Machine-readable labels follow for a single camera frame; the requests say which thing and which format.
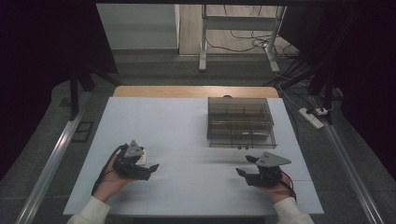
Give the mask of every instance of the person's arm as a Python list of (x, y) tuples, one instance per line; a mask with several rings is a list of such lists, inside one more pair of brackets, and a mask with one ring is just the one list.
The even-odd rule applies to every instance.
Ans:
[[(290, 179), (286, 175), (282, 176), (282, 180), (290, 185)], [(314, 224), (311, 216), (298, 209), (296, 201), (290, 197), (289, 191), (282, 185), (259, 189), (269, 194), (271, 201), (274, 203), (279, 224)]]
[(133, 179), (124, 178), (112, 170), (115, 159), (116, 156), (107, 166), (106, 175), (90, 200), (78, 214), (73, 215), (67, 221), (67, 224), (105, 223), (106, 216), (111, 208), (106, 204), (106, 201), (119, 192), (126, 184), (134, 181)]

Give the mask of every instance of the black curtain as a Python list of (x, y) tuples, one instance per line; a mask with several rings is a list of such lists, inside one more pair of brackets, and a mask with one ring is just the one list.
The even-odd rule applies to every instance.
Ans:
[(394, 1), (366, 5), (336, 57), (334, 73), (345, 117), (396, 179), (395, 21)]
[(3, 177), (43, 118), (52, 89), (73, 66), (117, 73), (90, 1), (3, 1), (0, 6)]

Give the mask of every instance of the metal frame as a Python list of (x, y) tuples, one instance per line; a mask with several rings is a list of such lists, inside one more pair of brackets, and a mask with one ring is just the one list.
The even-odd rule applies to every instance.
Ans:
[[(310, 96), (310, 100), (318, 105), (318, 100), (316, 97)], [(370, 191), (367, 189), (364, 181), (361, 179), (358, 171), (356, 170), (352, 159), (349, 158), (347, 150), (345, 149), (342, 141), (340, 140), (337, 131), (334, 127), (327, 121), (324, 121), (324, 130), (329, 138), (335, 154), (338, 157), (344, 171), (346, 172), (346, 177), (348, 178), (351, 187), (356, 191), (359, 201), (361, 202), (361, 207), (364, 210), (370, 223), (373, 224), (384, 224), (384, 220), (378, 206), (376, 205)]]
[(279, 73), (279, 67), (274, 58), (273, 48), (283, 19), (285, 7), (279, 7), (274, 18), (268, 17), (229, 17), (229, 16), (208, 16), (206, 5), (202, 5), (202, 39), (201, 52), (199, 57), (199, 71), (206, 71), (206, 30), (244, 30), (244, 31), (271, 31), (271, 38), (264, 48), (268, 57), (271, 70)]
[(52, 153), (49, 156), (49, 159), (43, 171), (41, 172), (40, 177), (35, 182), (35, 186), (33, 187), (33, 190), (30, 193), (29, 198), (27, 199), (15, 223), (32, 223), (33, 219), (35, 218), (35, 214), (40, 207), (50, 183), (55, 176), (58, 166), (64, 157), (64, 153), (66, 152), (67, 147), (72, 140), (73, 133), (75, 132), (78, 123), (84, 114), (86, 104), (88, 103), (91, 94), (91, 92), (85, 91), (81, 95), (78, 113), (76, 114), (75, 118), (73, 120), (69, 120), (64, 127), (64, 131), (59, 137), (55, 148), (52, 150)]

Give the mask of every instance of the white sleeve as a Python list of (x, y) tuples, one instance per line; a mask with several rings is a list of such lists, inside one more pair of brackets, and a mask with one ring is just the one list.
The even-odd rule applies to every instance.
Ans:
[(67, 224), (92, 224), (101, 223), (104, 224), (110, 206), (102, 201), (99, 201), (95, 197), (91, 196), (88, 203), (81, 210), (79, 214), (73, 215)]
[(274, 203), (274, 208), (279, 218), (279, 224), (314, 224), (311, 216), (300, 212), (296, 201), (291, 197)]

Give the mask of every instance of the hand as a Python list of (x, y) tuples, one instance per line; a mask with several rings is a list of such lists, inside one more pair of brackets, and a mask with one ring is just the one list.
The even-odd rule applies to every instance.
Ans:
[(134, 179), (125, 178), (118, 175), (113, 170), (113, 162), (116, 159), (117, 155), (111, 159), (111, 162), (108, 164), (106, 168), (106, 172), (102, 179), (102, 182), (99, 184), (96, 192), (92, 195), (102, 202), (106, 202), (111, 196), (119, 192), (126, 184), (133, 182)]
[[(283, 173), (282, 173), (282, 181), (290, 186), (291, 180), (289, 179), (289, 177), (287, 175), (285, 175)], [(271, 188), (258, 187), (258, 189), (261, 189), (261, 190), (265, 191), (267, 194), (269, 194), (271, 201), (273, 203), (278, 203), (278, 202), (290, 197), (289, 190), (280, 184), (278, 184), (274, 187), (271, 187)]]

